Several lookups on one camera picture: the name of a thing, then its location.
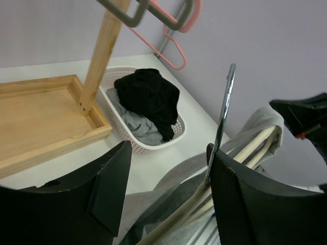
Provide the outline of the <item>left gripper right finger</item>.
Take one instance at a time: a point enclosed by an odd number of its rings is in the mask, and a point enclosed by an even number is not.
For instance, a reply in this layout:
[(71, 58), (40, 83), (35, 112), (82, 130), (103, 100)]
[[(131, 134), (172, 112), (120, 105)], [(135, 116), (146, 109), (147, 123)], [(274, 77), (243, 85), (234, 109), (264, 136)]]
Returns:
[(220, 244), (326, 244), (326, 185), (317, 191), (266, 177), (214, 154), (210, 172)]

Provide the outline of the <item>light grey tank top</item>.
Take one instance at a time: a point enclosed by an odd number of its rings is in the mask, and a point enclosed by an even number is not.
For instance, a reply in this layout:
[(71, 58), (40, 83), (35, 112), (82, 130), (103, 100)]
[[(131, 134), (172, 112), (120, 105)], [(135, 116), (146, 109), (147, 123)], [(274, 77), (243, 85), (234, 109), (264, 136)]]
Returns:
[(128, 127), (132, 135), (141, 143), (150, 146), (157, 146), (164, 142), (155, 124), (146, 117), (128, 111), (120, 104), (116, 89), (107, 89), (106, 95), (115, 107), (119, 116)]

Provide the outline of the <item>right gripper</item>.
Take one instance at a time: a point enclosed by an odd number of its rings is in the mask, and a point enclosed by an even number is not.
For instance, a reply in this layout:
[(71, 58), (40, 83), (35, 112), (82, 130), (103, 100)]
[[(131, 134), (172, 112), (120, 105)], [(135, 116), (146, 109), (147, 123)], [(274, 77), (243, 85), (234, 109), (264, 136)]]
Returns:
[(326, 161), (325, 92), (303, 100), (271, 100), (269, 105), (295, 138), (308, 139)]

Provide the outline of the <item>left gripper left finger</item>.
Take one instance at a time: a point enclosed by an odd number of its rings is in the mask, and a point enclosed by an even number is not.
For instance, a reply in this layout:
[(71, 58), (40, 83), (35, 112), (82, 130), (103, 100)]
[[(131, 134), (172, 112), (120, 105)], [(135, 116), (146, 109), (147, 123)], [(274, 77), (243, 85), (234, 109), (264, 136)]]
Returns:
[(1, 187), (1, 244), (112, 244), (131, 156), (131, 143), (122, 141), (41, 187)]

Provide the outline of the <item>black tank top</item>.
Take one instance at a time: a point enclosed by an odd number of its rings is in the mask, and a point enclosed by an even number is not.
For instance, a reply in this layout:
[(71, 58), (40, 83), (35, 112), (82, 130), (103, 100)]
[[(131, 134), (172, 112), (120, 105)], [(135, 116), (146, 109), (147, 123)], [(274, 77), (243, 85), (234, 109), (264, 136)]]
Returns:
[(157, 69), (142, 68), (114, 82), (120, 104), (149, 119), (167, 142), (173, 139), (180, 91)]

